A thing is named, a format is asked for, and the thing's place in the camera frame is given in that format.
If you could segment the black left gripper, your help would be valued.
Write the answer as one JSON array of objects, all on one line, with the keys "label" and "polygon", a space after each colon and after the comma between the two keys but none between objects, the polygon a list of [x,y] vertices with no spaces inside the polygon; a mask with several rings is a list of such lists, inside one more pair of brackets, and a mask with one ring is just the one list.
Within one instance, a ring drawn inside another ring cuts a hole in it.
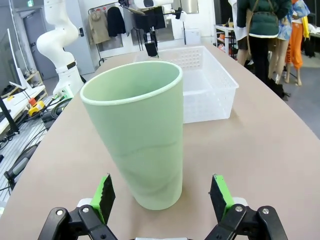
[{"label": "black left gripper", "polygon": [[153,26],[151,26],[149,30],[143,30],[143,40],[148,56],[152,58],[158,57],[158,40]]}]

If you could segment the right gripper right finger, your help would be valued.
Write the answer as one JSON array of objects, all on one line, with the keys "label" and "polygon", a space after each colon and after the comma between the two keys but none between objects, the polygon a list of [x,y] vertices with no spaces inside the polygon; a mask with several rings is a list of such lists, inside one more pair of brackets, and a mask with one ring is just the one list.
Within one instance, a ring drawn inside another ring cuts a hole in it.
[{"label": "right gripper right finger", "polygon": [[236,202],[222,175],[212,176],[210,199],[217,225],[207,240],[233,240],[246,236],[249,240],[286,240],[287,234],[274,207],[265,205],[257,210]]}]

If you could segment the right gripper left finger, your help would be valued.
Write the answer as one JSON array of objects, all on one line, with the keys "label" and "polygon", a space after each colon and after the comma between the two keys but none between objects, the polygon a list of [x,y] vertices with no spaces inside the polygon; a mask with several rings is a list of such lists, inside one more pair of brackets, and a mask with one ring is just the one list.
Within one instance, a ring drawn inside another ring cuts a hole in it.
[{"label": "right gripper left finger", "polygon": [[53,208],[38,236],[39,240],[77,240],[89,236],[91,240],[115,240],[107,226],[116,195],[111,175],[103,177],[88,204],[68,211],[64,207]]}]

